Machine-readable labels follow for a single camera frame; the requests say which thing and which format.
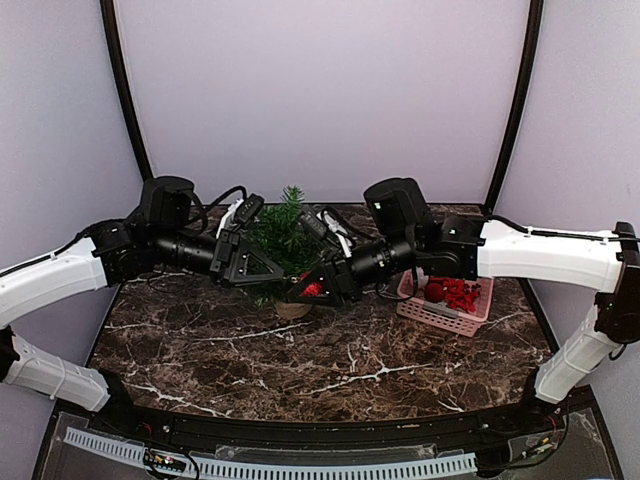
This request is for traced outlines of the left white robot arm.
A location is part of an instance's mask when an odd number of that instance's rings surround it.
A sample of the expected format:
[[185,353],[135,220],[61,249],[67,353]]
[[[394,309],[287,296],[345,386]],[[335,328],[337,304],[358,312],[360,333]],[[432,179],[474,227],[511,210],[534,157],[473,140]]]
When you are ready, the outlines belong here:
[[43,350],[13,326],[52,305],[121,286],[159,266],[202,275],[223,288],[282,280],[283,269],[243,232],[262,209],[263,197],[243,186],[235,190],[240,199],[209,234],[209,214],[218,200],[203,204],[194,183],[185,178],[148,179],[127,216],[94,223],[65,245],[2,270],[2,383],[100,413],[120,436],[134,435],[141,415],[118,374]]

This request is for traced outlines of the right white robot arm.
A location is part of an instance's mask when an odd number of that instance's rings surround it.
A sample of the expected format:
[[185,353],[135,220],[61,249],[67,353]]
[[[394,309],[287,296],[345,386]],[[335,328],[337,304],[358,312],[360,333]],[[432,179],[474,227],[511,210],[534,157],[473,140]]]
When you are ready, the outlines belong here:
[[452,215],[433,219],[418,183],[389,178],[364,199],[381,239],[325,256],[287,293],[292,302],[337,307],[357,301],[364,287],[407,270],[464,280],[514,277],[587,287],[594,303],[577,330],[534,377],[532,395],[516,405],[510,424],[534,432],[549,404],[616,349],[639,339],[639,240],[631,224],[612,231],[554,231],[504,217]]

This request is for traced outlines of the pink plastic basket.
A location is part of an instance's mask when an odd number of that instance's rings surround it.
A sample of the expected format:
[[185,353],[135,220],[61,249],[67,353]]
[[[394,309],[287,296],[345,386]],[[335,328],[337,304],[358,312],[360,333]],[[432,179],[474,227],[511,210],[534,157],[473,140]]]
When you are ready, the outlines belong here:
[[411,270],[398,285],[401,302],[396,313],[455,334],[473,337],[489,317],[494,280],[475,281],[448,277],[428,277],[417,269],[417,282]]

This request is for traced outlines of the small green christmas tree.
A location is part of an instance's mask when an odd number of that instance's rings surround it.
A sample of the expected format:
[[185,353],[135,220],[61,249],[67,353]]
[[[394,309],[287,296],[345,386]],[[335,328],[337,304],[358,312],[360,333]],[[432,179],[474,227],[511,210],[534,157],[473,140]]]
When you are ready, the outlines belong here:
[[284,270],[279,282],[250,285],[245,291],[259,308],[274,306],[284,320],[298,320],[313,308],[290,303],[285,297],[292,277],[305,276],[320,260],[324,246],[306,232],[298,221],[305,206],[305,193],[298,186],[283,189],[279,203],[264,206],[250,224],[248,238],[271,261]]

